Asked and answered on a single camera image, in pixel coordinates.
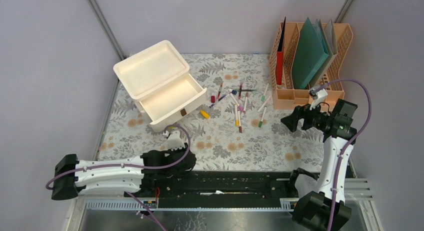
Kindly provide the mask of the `yellow ink bottle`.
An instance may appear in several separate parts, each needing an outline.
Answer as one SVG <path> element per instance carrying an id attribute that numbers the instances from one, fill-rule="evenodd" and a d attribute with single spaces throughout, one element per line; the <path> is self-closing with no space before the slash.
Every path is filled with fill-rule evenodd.
<path id="1" fill-rule="evenodd" d="M 200 110 L 200 114 L 205 118 L 205 119 L 209 119 L 210 118 L 210 115 L 206 112 L 206 111 L 204 111 L 204 110 Z"/>

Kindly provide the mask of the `red file folder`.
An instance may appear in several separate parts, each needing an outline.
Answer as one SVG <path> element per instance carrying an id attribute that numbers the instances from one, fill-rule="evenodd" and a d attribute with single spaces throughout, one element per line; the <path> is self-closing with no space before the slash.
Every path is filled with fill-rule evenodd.
<path id="1" fill-rule="evenodd" d="M 286 17 L 281 23 L 281 33 L 276 52 L 276 65 L 275 65 L 275 80 L 277 87 L 281 87 L 283 83 L 283 62 L 284 62 L 284 36 L 285 36 Z"/>

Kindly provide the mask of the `beige file folder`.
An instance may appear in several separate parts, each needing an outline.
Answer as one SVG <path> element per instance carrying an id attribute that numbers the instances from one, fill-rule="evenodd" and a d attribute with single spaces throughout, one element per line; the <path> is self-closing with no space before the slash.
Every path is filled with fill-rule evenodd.
<path id="1" fill-rule="evenodd" d="M 330 19 L 326 25 L 323 25 L 320 19 L 316 19 L 313 27 L 321 41 L 323 54 L 317 62 L 319 64 L 319 69 L 309 82 L 311 87 L 319 84 L 320 80 L 323 78 L 324 74 L 338 55 L 338 45 L 333 20 Z"/>

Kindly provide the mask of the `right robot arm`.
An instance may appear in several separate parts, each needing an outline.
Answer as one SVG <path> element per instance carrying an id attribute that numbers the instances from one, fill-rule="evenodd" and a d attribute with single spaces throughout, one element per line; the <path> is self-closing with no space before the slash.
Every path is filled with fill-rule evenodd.
<path id="1" fill-rule="evenodd" d="M 295 132 L 299 120 L 302 130 L 316 128 L 323 132 L 323 163 L 320 174 L 303 168 L 292 171 L 287 192 L 299 197 L 292 220 L 311 231 L 338 231 L 350 219 L 352 210 L 345 205 L 344 194 L 349 156 L 355 143 L 357 130 L 351 127 L 357 105 L 339 99 L 333 110 L 322 112 L 321 107 L 309 104 L 296 106 L 293 112 L 280 121 Z"/>

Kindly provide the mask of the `cream drawer unit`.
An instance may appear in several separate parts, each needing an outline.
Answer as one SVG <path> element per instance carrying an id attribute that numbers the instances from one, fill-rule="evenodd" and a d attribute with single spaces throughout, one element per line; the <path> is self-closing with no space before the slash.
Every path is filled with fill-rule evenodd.
<path id="1" fill-rule="evenodd" d="M 207 89 L 169 40 L 162 40 L 116 63 L 113 70 L 137 109 L 161 132 L 207 100 Z"/>

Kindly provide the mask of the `teal file folder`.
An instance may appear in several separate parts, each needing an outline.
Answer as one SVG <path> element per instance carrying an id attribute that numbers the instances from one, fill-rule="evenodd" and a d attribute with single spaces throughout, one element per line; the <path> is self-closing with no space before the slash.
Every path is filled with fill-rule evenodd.
<path id="1" fill-rule="evenodd" d="M 299 40 L 291 70 L 293 88 L 297 90 L 307 87 L 319 69 L 318 61 L 324 53 L 319 35 L 313 26 L 314 23 L 307 18 L 299 32 Z"/>

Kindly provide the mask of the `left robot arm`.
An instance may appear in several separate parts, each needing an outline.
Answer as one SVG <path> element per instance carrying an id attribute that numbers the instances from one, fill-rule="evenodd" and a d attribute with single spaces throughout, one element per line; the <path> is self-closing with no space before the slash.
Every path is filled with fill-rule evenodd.
<path id="1" fill-rule="evenodd" d="M 156 181 L 190 172 L 197 158 L 187 147 L 150 150 L 119 160 L 93 161 L 65 155 L 45 187 L 55 201 L 80 195 L 137 193 L 148 197 L 157 189 Z"/>

